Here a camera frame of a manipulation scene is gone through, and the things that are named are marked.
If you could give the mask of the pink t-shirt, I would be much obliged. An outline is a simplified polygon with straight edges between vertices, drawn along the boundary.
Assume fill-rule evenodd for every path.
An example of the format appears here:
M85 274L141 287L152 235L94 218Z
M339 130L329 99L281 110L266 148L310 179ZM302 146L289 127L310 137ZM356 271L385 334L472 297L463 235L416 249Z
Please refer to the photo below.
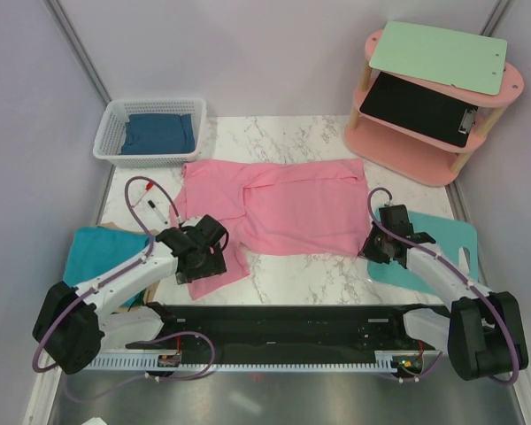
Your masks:
M208 159L182 168L175 209L183 219L210 215L229 242L227 271L188 285L197 300L250 275L246 253L355 257L370 233L361 159L296 165Z

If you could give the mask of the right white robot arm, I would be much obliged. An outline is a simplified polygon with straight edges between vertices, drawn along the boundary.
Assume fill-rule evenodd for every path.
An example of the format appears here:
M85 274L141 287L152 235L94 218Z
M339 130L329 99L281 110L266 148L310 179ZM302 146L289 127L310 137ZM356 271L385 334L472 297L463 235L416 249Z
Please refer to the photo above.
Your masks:
M404 205L386 205L372 215L361 255L378 264L398 264L418 276L447 308L407 311L388 325L389 341L408 348L417 340L448 355L460 378L489 378L512 385L528 365L519 303L464 274L444 256L437 241L415 231Z

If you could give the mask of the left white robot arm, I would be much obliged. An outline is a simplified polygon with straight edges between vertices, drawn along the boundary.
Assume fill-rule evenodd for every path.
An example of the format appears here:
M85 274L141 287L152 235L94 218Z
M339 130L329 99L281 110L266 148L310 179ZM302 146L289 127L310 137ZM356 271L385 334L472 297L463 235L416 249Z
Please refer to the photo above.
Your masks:
M175 325L149 307L119 313L132 296L172 277L179 284L224 274L229 234L210 215L167 228L132 258L74 287L58 282L47 292L33 337L68 375L87 367L103 349L149 340L158 348L176 338Z

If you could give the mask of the folded tan t-shirt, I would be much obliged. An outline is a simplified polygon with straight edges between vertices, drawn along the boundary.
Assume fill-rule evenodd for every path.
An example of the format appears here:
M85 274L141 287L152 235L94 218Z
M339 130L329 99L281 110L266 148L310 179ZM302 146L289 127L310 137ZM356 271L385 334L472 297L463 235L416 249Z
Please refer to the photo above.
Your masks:
M134 230L128 230L128 229L121 228L112 221L98 224L97 226L99 228L108 228L108 229L112 229L112 230L116 230L120 232L125 232L131 235L145 236L145 234L141 231L134 231ZM124 313L125 311L132 311L136 308L139 308L142 305L146 305L147 303L152 302L155 298L158 285L159 285L159 281L152 283L151 286L144 289L141 293L136 294L134 297L132 297L130 300L128 300L126 303L120 306L117 309L117 313Z

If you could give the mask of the teal folding board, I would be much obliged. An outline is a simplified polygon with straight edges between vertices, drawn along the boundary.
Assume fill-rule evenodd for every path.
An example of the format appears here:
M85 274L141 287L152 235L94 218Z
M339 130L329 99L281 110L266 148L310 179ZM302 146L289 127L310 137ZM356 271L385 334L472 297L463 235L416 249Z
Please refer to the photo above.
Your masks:
M477 233L473 226L463 221L449 220L421 212L408 213L416 232L427 232L431 235L450 261L474 280L479 280ZM403 269L396 262L386 265L369 261L367 273L376 282L429 295L435 294L421 278Z

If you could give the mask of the red capped marker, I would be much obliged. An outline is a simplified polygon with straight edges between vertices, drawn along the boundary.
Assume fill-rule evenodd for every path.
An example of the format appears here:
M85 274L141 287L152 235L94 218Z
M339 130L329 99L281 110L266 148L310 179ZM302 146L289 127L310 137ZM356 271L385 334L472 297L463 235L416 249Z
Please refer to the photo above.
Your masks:
M153 188L154 184L152 182L148 182L144 189L142 190L142 193L138 196L138 198L132 203L132 207L135 208L137 205L141 203L141 201L145 198L145 196L150 192L150 190Z

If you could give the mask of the pink three-tier shelf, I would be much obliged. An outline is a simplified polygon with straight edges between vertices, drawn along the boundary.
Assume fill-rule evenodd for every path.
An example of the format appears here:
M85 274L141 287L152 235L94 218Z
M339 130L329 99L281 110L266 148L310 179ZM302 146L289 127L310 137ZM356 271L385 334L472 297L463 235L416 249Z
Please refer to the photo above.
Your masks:
M369 60L382 33L381 29L373 32L366 40L365 60L353 95L349 123L344 130L344 143L352 153L418 183L430 187L446 186L458 177L468 159L484 144L489 131L506 109L519 98L525 88L523 77L515 66L505 63L501 89L495 96L412 77L403 78L410 83L489 111L487 115L479 114L474 119L466 146L455 147L373 118L359 110L375 81Z

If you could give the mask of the folded teal t-shirt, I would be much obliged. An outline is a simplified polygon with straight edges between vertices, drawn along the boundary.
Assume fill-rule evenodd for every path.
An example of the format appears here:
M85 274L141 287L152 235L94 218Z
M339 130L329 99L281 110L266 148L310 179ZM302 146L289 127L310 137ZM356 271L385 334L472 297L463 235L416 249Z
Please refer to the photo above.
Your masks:
M62 280L73 287L105 274L145 249L149 238L124 230L79 228L65 263Z

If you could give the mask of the dark blue t-shirt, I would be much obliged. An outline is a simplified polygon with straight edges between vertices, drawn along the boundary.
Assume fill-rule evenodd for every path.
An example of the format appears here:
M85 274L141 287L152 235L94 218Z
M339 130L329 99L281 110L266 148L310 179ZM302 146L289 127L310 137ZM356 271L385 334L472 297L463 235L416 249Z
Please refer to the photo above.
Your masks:
M177 155L195 150L190 114L132 114L125 124L121 155Z

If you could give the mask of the white plastic basket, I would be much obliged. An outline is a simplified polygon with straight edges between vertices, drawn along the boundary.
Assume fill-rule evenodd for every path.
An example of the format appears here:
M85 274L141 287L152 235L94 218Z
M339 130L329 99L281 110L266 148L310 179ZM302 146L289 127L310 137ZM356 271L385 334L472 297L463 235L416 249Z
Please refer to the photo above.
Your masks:
M195 149L189 153L161 155L121 155L129 116L145 113L171 113L189 115L195 139ZM98 159L120 168L180 167L199 159L203 149L207 121L207 103L198 97L145 97L124 98L111 101L103 113L93 154Z

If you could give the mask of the black clipboard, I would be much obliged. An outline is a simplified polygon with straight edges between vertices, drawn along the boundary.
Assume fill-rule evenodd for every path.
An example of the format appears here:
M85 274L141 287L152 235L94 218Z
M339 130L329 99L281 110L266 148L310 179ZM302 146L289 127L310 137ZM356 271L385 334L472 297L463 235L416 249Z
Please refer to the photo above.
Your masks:
M478 107L380 73L359 106L364 115L462 148Z

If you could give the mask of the light green board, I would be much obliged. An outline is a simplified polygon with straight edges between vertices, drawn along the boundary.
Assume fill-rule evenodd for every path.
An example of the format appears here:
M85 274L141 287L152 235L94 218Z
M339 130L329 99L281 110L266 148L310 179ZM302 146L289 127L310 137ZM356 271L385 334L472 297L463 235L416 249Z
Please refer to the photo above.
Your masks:
M501 90L507 41L440 27L390 21L370 66L495 96Z

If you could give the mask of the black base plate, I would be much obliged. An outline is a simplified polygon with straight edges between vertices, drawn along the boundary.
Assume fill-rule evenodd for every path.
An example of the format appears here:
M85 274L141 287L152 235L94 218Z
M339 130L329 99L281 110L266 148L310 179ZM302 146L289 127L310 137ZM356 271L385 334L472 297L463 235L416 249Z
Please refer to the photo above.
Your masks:
M133 349L179 349L187 362L360 363L377 351L430 350L408 337L403 316L412 305L160 305L156 342Z

